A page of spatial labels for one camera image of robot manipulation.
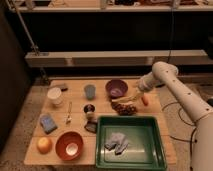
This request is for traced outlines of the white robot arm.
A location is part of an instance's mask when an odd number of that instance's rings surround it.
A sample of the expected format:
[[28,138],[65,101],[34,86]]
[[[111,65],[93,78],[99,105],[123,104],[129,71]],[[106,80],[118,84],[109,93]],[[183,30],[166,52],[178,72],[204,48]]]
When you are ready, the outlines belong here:
[[193,171],[213,171],[213,107],[184,85],[177,75],[175,65],[156,62],[152,70],[139,79],[137,88],[145,93],[163,83],[170,90],[196,125],[197,142],[193,146],[191,168]]

